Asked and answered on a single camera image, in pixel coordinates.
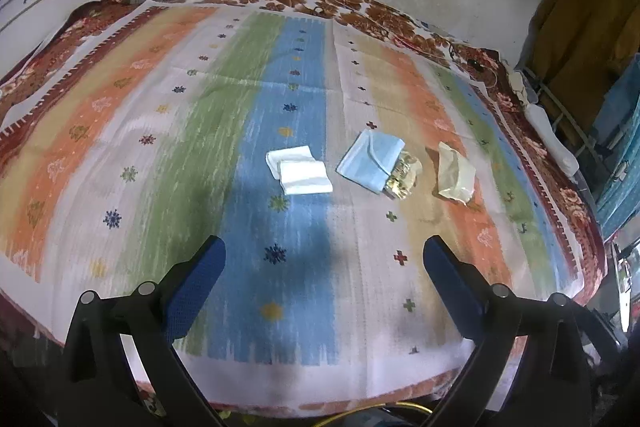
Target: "blue gripper pad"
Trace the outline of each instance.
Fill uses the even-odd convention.
[[[225,267],[225,243],[213,235],[191,260],[178,263],[159,284],[164,303],[164,337],[169,343],[188,333]]]
[[[482,298],[489,284],[480,272],[473,265],[461,263],[439,235],[425,242],[422,262],[460,334],[473,341],[482,339]]]

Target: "folded blue cloth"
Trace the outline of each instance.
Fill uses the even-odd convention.
[[[380,194],[403,147],[404,142],[396,136],[366,129],[335,170],[348,180]]]

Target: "white napkin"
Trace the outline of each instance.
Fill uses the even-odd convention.
[[[334,190],[326,177],[324,163],[316,160],[280,162],[280,185],[285,196],[321,194]]]
[[[280,179],[280,170],[278,164],[283,161],[315,161],[311,156],[311,150],[308,145],[302,147],[292,147],[291,149],[279,149],[276,151],[269,151],[267,153],[267,165],[273,174],[275,180]]]
[[[267,165],[273,178],[280,180],[286,196],[333,192],[324,163],[316,161],[308,145],[269,151]]]

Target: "crumpled paper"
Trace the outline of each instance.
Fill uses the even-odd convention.
[[[400,152],[391,175],[385,183],[385,191],[399,200],[404,200],[415,187],[418,174],[422,172],[420,160],[405,150]]]
[[[476,168],[446,143],[438,144],[438,194],[467,204],[474,195]]]

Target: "colorful striped rug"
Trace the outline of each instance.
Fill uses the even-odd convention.
[[[82,291],[159,280],[213,233],[227,264],[180,356],[212,402],[312,415],[423,394],[468,357],[431,235],[520,296],[585,285],[575,227],[462,70],[332,20],[154,2],[76,55],[0,131],[0,288],[60,342]],[[408,199],[335,173],[367,127],[420,158]],[[441,141],[477,169],[467,206],[438,195]],[[332,194],[273,180],[266,152],[303,144]]]

